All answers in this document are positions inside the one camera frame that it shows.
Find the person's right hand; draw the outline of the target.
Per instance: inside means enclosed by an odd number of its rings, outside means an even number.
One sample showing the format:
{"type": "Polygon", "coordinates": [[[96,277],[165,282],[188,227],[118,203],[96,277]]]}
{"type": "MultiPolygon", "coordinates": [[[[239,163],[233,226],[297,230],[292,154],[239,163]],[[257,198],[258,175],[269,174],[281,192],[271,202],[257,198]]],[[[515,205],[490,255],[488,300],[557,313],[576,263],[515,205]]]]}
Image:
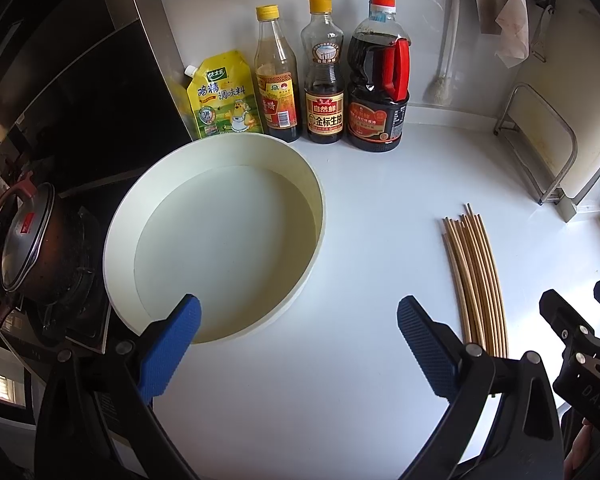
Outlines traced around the person's right hand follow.
{"type": "Polygon", "coordinates": [[[574,439],[571,451],[564,460],[564,479],[569,480],[573,473],[585,462],[590,449],[593,426],[586,419],[582,419],[582,428],[574,439]]]}

